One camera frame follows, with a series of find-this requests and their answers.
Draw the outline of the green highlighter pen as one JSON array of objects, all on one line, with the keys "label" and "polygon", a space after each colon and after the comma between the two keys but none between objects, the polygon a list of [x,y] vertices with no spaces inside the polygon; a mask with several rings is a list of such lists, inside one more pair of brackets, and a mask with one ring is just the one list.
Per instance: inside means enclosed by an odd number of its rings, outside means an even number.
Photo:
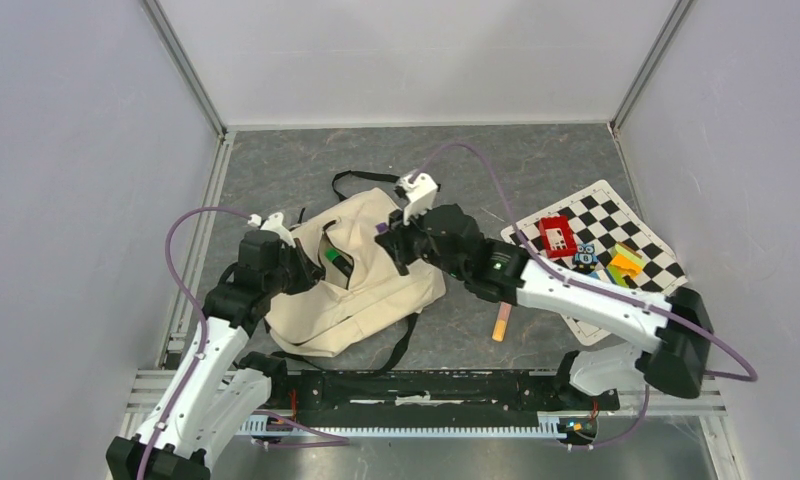
[{"label": "green highlighter pen", "polygon": [[327,260],[335,266],[346,278],[350,278],[353,272],[353,264],[344,257],[337,249],[330,247],[325,251]]}]

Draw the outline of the beige canvas backpack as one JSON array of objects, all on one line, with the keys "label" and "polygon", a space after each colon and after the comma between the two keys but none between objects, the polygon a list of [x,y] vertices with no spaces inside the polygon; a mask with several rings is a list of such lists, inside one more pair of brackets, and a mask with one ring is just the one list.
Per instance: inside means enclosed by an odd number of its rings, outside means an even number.
[{"label": "beige canvas backpack", "polygon": [[[386,363],[372,372],[382,375],[397,366],[408,350],[420,313],[446,292],[439,269],[418,262],[410,267],[409,275],[400,276],[376,244],[376,225],[398,209],[379,188],[352,196],[340,194],[334,206],[289,229],[326,275],[307,292],[272,299],[259,325],[277,344],[276,357],[311,364],[403,323],[405,334]],[[330,247],[353,264],[350,278],[325,257]]]}]

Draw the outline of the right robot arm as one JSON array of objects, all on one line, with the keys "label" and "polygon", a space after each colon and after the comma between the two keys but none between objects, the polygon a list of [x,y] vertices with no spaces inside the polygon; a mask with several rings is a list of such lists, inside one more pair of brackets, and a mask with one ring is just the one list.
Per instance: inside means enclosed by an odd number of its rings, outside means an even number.
[{"label": "right robot arm", "polygon": [[712,326],[698,292],[679,287],[664,296],[535,261],[522,247],[485,237],[455,204],[403,216],[391,212],[375,236],[401,275],[421,260],[481,300],[559,313],[622,339],[563,358],[553,382],[561,405],[578,408],[607,390],[642,383],[677,398],[699,397],[711,345],[704,335]]}]

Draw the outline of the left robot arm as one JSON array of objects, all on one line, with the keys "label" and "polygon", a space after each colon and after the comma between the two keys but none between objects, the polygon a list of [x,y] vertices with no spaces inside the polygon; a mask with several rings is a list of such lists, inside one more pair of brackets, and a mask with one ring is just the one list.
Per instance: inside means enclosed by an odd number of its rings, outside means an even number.
[{"label": "left robot arm", "polygon": [[106,452],[114,479],[208,479],[217,458],[260,406],[278,407],[289,379],[272,360],[243,361],[224,379],[279,294],[315,286],[325,271],[291,234],[253,230],[237,261],[207,295],[183,361],[163,396],[130,438]]}]

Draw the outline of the orange highlighter pen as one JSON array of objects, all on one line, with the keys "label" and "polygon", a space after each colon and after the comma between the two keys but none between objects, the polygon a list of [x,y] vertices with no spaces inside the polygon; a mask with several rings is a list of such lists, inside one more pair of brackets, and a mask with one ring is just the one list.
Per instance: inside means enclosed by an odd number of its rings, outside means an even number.
[{"label": "orange highlighter pen", "polygon": [[491,338],[496,342],[502,342],[505,338],[507,327],[508,322],[505,319],[497,319]]}]

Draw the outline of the red toy block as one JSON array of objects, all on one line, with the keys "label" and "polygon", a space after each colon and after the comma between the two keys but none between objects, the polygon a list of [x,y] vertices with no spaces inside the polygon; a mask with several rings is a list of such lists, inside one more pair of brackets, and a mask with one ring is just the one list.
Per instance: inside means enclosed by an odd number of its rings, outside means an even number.
[{"label": "red toy block", "polygon": [[538,223],[542,246],[550,259],[572,257],[577,253],[574,234],[564,215],[542,217]]}]

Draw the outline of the blue owl figure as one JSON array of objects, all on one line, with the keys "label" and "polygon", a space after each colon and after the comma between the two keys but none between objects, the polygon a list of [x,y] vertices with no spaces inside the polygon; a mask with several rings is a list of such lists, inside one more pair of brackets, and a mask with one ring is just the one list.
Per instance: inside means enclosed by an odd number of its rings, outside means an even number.
[{"label": "blue owl figure", "polygon": [[596,249],[592,243],[576,245],[576,252],[572,257],[572,264],[575,271],[592,272],[595,270],[598,263]]}]

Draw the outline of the colourful toy block pile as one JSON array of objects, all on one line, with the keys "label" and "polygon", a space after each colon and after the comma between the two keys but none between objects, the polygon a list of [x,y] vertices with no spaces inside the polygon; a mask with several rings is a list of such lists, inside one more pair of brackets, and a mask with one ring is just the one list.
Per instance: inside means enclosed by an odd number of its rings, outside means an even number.
[{"label": "colourful toy block pile", "polygon": [[589,276],[622,287],[635,289],[636,277],[643,272],[647,261],[635,250],[623,243],[612,248],[612,257],[604,267],[593,270]]}]

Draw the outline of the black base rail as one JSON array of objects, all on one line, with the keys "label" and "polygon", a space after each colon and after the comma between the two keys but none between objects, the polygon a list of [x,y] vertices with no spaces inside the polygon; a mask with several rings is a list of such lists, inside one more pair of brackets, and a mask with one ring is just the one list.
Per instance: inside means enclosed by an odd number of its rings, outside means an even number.
[{"label": "black base rail", "polygon": [[589,396],[548,370],[302,370],[272,386],[264,409],[365,435],[557,436],[574,417],[620,408],[616,391]]}]

